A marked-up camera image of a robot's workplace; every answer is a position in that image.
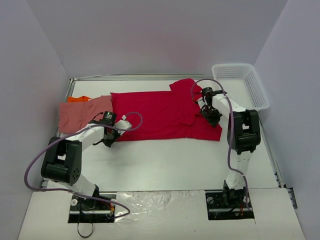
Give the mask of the red t-shirt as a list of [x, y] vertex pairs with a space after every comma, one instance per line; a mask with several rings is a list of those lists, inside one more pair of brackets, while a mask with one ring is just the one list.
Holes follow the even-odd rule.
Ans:
[[145, 141], [190, 138], [220, 141], [222, 128], [212, 126], [201, 115], [196, 101], [202, 88], [191, 78], [170, 84], [169, 91], [111, 93], [117, 120], [126, 119], [137, 127], [119, 141]]

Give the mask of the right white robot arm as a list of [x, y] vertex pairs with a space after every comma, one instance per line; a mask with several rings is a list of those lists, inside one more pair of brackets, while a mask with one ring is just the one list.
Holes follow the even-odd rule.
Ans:
[[204, 105], [200, 113], [210, 125], [217, 126], [222, 116], [228, 118], [228, 174], [223, 183], [222, 202], [230, 208], [241, 201], [248, 205], [248, 166], [253, 152], [261, 143], [258, 112], [239, 105], [224, 90], [205, 87], [201, 96]]

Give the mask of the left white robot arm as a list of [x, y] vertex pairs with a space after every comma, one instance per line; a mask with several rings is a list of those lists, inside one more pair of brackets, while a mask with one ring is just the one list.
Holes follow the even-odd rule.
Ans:
[[115, 113], [105, 111], [100, 120], [92, 119], [75, 133], [52, 137], [48, 149], [44, 152], [41, 176], [63, 185], [67, 192], [76, 195], [78, 202], [89, 210], [94, 210], [106, 202], [100, 196], [99, 187], [82, 174], [82, 155], [88, 147], [100, 143], [111, 147], [132, 128], [126, 115], [119, 121], [116, 121], [116, 117]]

